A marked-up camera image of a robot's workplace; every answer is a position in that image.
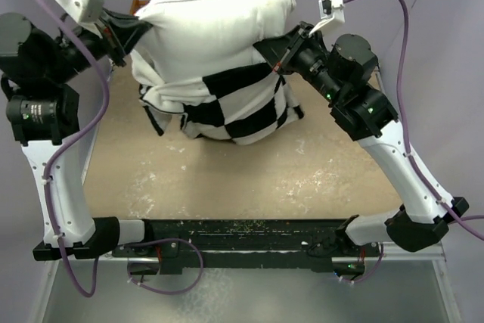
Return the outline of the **white pillow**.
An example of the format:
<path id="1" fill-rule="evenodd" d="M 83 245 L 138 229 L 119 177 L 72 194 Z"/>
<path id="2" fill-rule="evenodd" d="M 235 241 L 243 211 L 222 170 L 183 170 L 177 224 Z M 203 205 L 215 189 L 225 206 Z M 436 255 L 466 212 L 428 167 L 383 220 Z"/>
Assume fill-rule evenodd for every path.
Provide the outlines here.
<path id="1" fill-rule="evenodd" d="M 184 82 L 263 61 L 253 44 L 281 36 L 296 0 L 150 0 L 131 53 L 141 84 Z"/>

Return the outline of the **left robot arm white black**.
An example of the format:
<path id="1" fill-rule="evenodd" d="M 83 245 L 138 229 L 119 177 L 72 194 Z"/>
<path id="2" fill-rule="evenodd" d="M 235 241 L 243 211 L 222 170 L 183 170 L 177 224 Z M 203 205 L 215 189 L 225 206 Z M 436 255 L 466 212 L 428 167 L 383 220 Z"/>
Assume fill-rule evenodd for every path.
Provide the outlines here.
<path id="1" fill-rule="evenodd" d="M 140 219 L 95 218 L 85 201 L 77 141 L 79 94 L 70 80 L 103 57 L 117 66 L 150 29 L 136 16 L 103 10 L 93 31 L 64 28 L 57 38 L 18 13 L 1 16 L 1 87 L 6 116 L 33 171 L 44 219 L 37 261 L 94 259 L 128 244 L 150 255 L 155 237 Z"/>

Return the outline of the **black white checkered pillowcase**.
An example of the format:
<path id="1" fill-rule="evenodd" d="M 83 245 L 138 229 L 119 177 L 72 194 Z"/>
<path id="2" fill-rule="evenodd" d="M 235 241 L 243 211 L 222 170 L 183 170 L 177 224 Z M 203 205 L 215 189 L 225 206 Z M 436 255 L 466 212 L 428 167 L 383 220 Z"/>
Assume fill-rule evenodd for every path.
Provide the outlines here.
<path id="1" fill-rule="evenodd" d="M 138 84 L 139 100 L 159 135 L 178 116 L 188 138 L 248 145 L 304 116 L 286 79 L 264 59 L 184 82 Z"/>

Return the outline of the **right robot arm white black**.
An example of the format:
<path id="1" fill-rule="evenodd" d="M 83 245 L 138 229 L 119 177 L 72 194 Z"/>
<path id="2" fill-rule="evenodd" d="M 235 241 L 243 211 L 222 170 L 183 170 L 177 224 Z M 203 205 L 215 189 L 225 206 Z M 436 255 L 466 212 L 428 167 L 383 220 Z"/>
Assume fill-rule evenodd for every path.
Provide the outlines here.
<path id="1" fill-rule="evenodd" d="M 389 99 L 369 83 L 378 59 L 366 39 L 343 34 L 331 50 L 302 22 L 289 33 L 254 48 L 280 75 L 297 73 L 328 102 L 335 123 L 375 160 L 402 204 L 372 216 L 355 215 L 336 230 L 337 249 L 355 255 L 365 244 L 393 242 L 417 252 L 442 240 L 454 216 L 469 208 L 435 179 L 412 146 Z"/>

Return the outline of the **wooden shelf rack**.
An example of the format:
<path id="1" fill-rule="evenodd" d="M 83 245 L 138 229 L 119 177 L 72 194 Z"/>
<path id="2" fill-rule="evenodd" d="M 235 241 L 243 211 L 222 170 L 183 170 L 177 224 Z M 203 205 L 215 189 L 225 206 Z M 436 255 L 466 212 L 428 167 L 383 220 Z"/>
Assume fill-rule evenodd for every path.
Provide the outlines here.
<path id="1" fill-rule="evenodd" d="M 135 15 L 137 11 L 146 6 L 148 3 L 149 0 L 132 0 L 130 14 Z"/>

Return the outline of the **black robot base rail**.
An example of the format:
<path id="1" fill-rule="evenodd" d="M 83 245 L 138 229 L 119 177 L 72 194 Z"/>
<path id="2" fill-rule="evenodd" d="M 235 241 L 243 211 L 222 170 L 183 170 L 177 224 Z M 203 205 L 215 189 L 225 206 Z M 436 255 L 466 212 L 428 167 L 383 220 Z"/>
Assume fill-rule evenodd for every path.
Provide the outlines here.
<path id="1" fill-rule="evenodd" d="M 116 258 L 145 262 L 164 275 L 184 268 L 308 269 L 363 273 L 376 244 L 358 247 L 339 235 L 341 219 L 152 219 L 140 247 L 121 246 Z"/>

